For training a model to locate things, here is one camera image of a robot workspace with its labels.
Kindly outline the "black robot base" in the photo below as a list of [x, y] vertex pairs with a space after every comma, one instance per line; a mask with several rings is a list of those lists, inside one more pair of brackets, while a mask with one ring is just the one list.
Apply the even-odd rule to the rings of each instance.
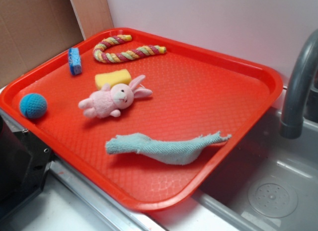
[[31, 131], [13, 132], [0, 119], [1, 220], [43, 191], [52, 155], [52, 149]]

